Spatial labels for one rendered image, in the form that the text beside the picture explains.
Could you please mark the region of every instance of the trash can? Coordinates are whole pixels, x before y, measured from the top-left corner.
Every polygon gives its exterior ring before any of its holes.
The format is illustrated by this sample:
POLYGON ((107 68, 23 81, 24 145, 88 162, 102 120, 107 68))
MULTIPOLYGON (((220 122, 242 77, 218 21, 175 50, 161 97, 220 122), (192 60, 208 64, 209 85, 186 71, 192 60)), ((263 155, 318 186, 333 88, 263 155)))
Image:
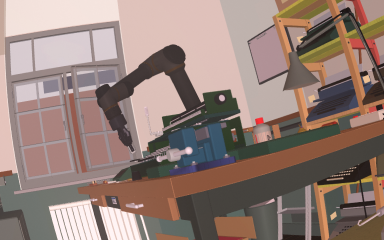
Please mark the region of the trash can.
POLYGON ((252 217, 257 240, 278 239, 278 200, 266 205, 247 207, 245 216, 252 217))

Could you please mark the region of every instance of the robotic arm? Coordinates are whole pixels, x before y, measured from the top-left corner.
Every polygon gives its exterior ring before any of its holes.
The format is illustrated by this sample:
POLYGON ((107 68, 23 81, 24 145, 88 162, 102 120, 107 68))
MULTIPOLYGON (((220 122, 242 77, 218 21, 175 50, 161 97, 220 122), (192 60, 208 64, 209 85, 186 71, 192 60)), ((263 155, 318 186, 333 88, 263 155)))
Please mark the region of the robotic arm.
POLYGON ((186 110, 201 103, 194 86, 185 71, 185 52, 177 45, 169 45, 152 54, 139 67, 125 78, 110 87, 100 86, 96 91, 99 107, 102 108, 112 130, 117 130, 118 138, 133 154, 133 140, 126 129, 127 121, 118 102, 133 95, 134 88, 146 79, 164 72, 171 78, 186 110))

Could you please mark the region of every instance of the wooden shelving unit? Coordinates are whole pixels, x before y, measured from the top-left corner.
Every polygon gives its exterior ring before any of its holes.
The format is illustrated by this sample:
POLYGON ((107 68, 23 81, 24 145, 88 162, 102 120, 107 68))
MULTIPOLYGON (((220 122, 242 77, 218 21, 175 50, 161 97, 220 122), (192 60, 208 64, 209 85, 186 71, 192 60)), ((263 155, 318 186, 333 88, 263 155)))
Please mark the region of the wooden shelving unit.
MULTIPOLYGON (((289 68, 290 61, 288 53, 292 52, 285 27, 295 27, 295 28, 304 28, 308 31, 312 26, 309 19, 317 16, 318 14, 329 9, 332 16, 337 16, 340 14, 338 3, 343 0, 298 0, 295 3, 291 4, 289 7, 285 8, 278 14, 273 17, 273 21, 277 30, 277 34, 280 39, 280 43, 283 49, 283 54, 286 59, 287 66, 289 68)), ((361 23, 361 31, 366 38, 367 44, 372 52, 376 63, 380 64, 380 56, 376 46, 375 39, 384 36, 384 16, 381 16, 371 22, 368 22, 366 14, 363 10, 363 6, 360 0, 348 0, 354 4, 355 12, 359 17, 359 22, 361 23)), ((353 108, 341 113, 337 113, 322 119, 318 119, 312 122, 307 122, 307 117, 309 115, 307 110, 307 104, 304 97, 303 89, 295 89, 295 98, 298 105, 299 116, 301 119, 302 127, 305 129, 314 129, 320 127, 323 123, 332 121, 337 118, 341 118, 347 115, 352 115, 355 113, 368 113, 369 108, 374 107, 379 104, 384 104, 384 100, 378 101, 375 103, 363 105, 363 98, 365 97, 365 92, 363 89, 363 83, 360 77, 360 71, 358 69, 358 63, 354 56, 353 49, 362 49, 364 46, 360 40, 357 31, 353 30, 347 32, 343 22, 338 23, 336 26, 339 37, 316 48, 312 51, 307 52, 299 57, 301 62, 307 67, 311 72, 318 72, 320 77, 321 85, 325 85, 326 71, 324 66, 324 61, 332 59, 341 54, 345 54, 345 58, 351 73, 352 83, 354 85, 358 107, 353 108)), ((375 177, 376 175, 376 158, 370 160, 371 173, 372 175, 363 179, 362 182, 373 182, 373 189, 375 193, 376 200, 376 209, 379 209, 384 205, 383 202, 383 191, 382 186, 379 185, 379 181, 382 181, 382 178, 375 177)), ((348 193, 350 193, 349 184, 342 184, 343 196, 345 203, 348 202, 348 193)), ((316 192, 316 203, 317 203, 317 212, 320 223, 320 233, 321 239, 327 240, 329 238, 329 229, 327 222, 327 214, 325 209, 325 199, 324 194, 328 193, 341 185, 329 185, 329 186, 318 186, 317 183, 314 183, 314 190, 316 192)))

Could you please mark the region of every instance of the power strip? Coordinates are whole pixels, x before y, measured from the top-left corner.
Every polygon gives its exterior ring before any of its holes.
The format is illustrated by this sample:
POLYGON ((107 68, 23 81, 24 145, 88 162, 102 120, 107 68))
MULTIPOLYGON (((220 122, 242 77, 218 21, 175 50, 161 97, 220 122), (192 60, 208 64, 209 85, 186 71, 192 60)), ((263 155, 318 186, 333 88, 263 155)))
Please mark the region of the power strip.
POLYGON ((365 124, 371 124, 382 119, 384 119, 384 109, 351 118, 349 123, 351 124, 351 128, 355 128, 365 124))

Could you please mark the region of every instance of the radiator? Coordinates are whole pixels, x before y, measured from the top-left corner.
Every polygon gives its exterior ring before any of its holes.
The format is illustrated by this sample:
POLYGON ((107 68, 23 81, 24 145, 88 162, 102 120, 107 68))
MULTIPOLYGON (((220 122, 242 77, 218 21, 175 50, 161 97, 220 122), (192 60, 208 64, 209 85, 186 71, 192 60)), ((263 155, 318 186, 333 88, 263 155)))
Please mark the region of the radiator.
MULTIPOLYGON (((142 240, 136 217, 112 207, 99 207, 108 240, 142 240)), ((57 240, 101 240, 90 200, 49 206, 57 240)))

